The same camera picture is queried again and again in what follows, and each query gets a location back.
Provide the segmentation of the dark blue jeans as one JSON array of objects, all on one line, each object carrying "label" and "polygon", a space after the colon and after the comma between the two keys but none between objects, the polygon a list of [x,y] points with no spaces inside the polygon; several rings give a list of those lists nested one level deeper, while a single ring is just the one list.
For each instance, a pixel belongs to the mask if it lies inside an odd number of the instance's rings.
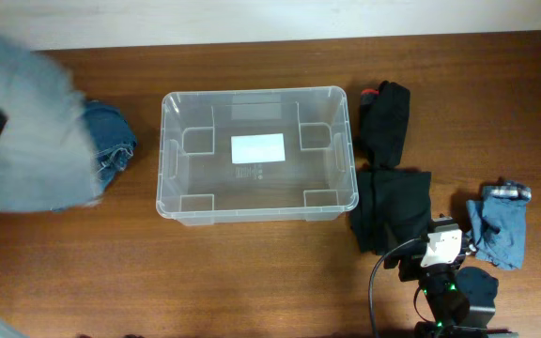
[{"label": "dark blue jeans", "polygon": [[54,139],[42,153],[39,177],[24,208],[92,205],[116,173],[125,170],[137,138],[116,107],[97,100],[59,100],[48,112],[55,118],[50,127]]}]

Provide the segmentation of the black garment with red band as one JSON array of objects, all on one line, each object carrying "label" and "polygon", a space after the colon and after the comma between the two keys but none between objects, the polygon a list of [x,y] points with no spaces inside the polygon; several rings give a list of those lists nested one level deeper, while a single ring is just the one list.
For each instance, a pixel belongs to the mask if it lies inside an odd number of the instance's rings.
[{"label": "black garment with red band", "polygon": [[401,162],[410,120],[410,91],[383,81],[361,93],[360,131],[356,146],[375,167],[395,168]]}]

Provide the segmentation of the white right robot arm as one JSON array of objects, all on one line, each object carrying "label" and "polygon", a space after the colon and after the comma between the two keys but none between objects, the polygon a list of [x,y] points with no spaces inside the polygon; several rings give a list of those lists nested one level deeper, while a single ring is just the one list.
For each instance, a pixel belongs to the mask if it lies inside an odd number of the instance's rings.
[{"label": "white right robot arm", "polygon": [[421,338],[514,338],[508,329],[491,329],[499,281],[485,270],[464,267],[468,239],[450,217],[429,222],[427,231],[385,255],[386,269],[398,269],[402,282],[416,282],[431,319],[418,322],[413,334]]}]

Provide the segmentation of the clear plastic storage bin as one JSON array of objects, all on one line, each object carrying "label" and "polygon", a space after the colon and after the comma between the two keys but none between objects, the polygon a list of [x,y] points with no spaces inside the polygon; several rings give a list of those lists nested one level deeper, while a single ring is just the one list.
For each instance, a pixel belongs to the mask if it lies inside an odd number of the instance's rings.
[{"label": "clear plastic storage bin", "polygon": [[[233,164],[231,137],[282,133],[286,160]],[[331,221],[359,202],[339,86],[172,92],[162,100],[156,209],[184,225]]]}]

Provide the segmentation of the light grey jeans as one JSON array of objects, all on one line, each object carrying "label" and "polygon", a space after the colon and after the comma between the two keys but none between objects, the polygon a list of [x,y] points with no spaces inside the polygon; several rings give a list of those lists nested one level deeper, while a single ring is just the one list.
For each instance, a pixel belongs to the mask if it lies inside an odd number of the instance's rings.
[{"label": "light grey jeans", "polygon": [[52,58],[0,36],[0,212],[84,206],[101,195],[83,98]]}]

